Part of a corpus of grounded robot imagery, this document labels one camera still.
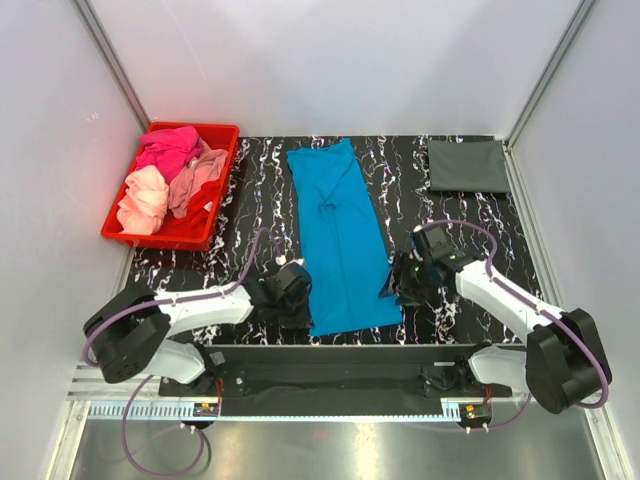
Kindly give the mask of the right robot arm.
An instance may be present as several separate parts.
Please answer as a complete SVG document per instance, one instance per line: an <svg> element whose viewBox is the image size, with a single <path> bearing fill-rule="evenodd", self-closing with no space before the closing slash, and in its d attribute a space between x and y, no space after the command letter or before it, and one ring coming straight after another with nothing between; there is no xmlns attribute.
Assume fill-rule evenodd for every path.
<svg viewBox="0 0 640 480"><path fill-rule="evenodd" d="M524 346L516 351L478 344L457 360L453 374L431 382L436 389L472 397L502 385L552 414L606 404L612 372L588 312L563 310L519 287L494 268L492 254L458 248L440 221L417 226L411 244L394 255L381 296L418 306L430 287L446 287L500 321Z"/></svg>

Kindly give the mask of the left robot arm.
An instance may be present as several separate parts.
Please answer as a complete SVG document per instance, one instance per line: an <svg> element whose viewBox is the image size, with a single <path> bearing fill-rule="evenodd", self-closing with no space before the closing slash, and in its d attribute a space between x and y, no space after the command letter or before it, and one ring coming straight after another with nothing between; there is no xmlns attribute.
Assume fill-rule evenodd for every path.
<svg viewBox="0 0 640 480"><path fill-rule="evenodd" d="M162 376L196 396L215 386L210 355L172 338L186 331L249 321L284 328L310 325L311 276L302 259L278 258L273 272L202 291L155 293L145 285L126 288L83 326L85 356L109 384L137 375Z"/></svg>

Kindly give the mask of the blue t shirt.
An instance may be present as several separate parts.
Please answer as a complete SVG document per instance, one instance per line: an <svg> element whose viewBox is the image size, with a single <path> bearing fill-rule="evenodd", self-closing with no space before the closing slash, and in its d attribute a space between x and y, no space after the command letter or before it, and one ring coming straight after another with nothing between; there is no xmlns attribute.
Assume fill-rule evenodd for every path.
<svg viewBox="0 0 640 480"><path fill-rule="evenodd" d="M302 256L311 276L314 336L397 325L400 307L381 297L389 272L381 229L352 143L287 153Z"/></svg>

